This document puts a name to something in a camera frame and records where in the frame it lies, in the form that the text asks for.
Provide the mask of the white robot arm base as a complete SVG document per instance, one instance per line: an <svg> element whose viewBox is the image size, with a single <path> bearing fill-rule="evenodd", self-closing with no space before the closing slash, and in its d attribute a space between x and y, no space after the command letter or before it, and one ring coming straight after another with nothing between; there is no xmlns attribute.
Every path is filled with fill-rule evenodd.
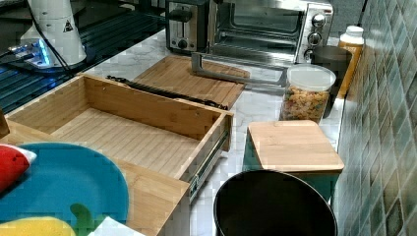
<svg viewBox="0 0 417 236"><path fill-rule="evenodd" d="M9 50L38 70L68 70L87 59L70 0L28 0L32 26Z"/></svg>

